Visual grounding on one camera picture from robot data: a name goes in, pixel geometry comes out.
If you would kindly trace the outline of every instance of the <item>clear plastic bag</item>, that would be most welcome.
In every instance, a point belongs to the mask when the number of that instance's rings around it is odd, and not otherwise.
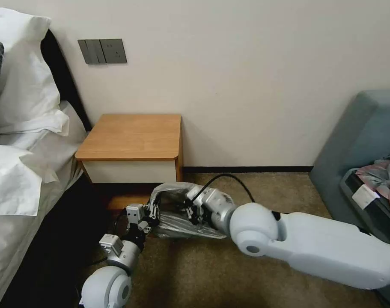
[[[167,204],[160,206],[160,224],[152,229],[154,235],[162,238],[209,237],[222,239],[226,237],[208,224],[193,225],[186,214],[180,212],[183,209],[186,193],[194,187],[198,187],[199,190],[202,188],[202,186],[193,183],[177,182],[161,184],[152,191],[148,205],[154,204],[155,200],[163,195],[167,195],[167,201],[173,204],[172,207],[168,207]],[[172,208],[173,211],[165,211],[165,208]]]
[[[193,225],[183,214],[161,212],[160,224],[152,233],[160,238],[209,237],[223,239],[226,235],[208,225]]]

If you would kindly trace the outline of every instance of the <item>white bedsheet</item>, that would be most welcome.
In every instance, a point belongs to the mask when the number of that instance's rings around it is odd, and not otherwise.
[[[37,216],[0,216],[0,301],[14,277],[45,215],[82,174],[73,155],[86,137],[86,131],[73,107],[61,102],[69,117],[68,136],[48,130],[38,133],[0,135],[0,144],[29,150],[53,169],[60,181],[42,184]]]

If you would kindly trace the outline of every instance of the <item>black cable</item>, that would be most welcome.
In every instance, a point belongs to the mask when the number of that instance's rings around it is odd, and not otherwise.
[[[195,201],[196,198],[199,197],[200,194],[201,194],[201,193],[202,193],[210,184],[212,184],[213,181],[215,181],[216,179],[221,178],[221,177],[228,177],[228,178],[235,179],[235,180],[236,180],[239,184],[241,184],[242,187],[246,190],[246,192],[247,192],[247,194],[248,194],[250,200],[251,200],[252,202],[255,202],[255,199],[253,198],[252,194],[250,193],[250,191],[249,191],[249,189],[246,187],[246,185],[243,184],[243,182],[242,182],[238,177],[236,177],[236,176],[234,176],[234,175],[232,175],[232,174],[230,174],[230,173],[221,173],[221,174],[219,174],[219,175],[213,177],[208,183],[206,183],[206,184],[204,185],[204,187],[202,187],[202,189],[196,194],[196,196],[194,196],[194,198],[193,198],[191,201],[192,201],[192,202]]]
[[[99,263],[105,262],[107,259],[108,259],[108,257],[104,257],[104,258],[102,258],[102,259],[100,259],[100,260],[97,260],[97,261],[95,261],[95,262],[89,263],[89,264],[87,264],[86,266],[97,265],[97,264],[99,264]]]
[[[119,215],[116,217],[116,220],[115,220],[115,223],[114,223],[114,225],[113,225],[113,233],[114,234],[117,234],[117,227],[118,227],[118,223],[119,223],[119,220],[121,219],[121,217],[122,216],[124,216],[124,215],[127,215],[127,212],[126,212],[126,208],[124,207],[123,209],[122,209],[122,211],[119,213]]]

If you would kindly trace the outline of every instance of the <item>gray sofa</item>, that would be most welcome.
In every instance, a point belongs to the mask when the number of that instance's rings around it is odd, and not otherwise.
[[[310,178],[331,216],[363,227],[382,240],[340,187],[348,170],[390,155],[390,90],[363,91],[349,104],[315,161]],[[390,287],[378,290],[390,303]]]

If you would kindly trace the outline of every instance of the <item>white pillow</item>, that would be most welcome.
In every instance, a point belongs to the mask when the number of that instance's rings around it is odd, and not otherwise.
[[[0,215],[36,216],[41,184],[57,181],[55,172],[38,156],[0,145]]]
[[[5,47],[0,133],[49,129],[64,134],[68,117],[59,110],[58,88],[40,48],[50,22],[46,17],[0,8],[0,42]]]

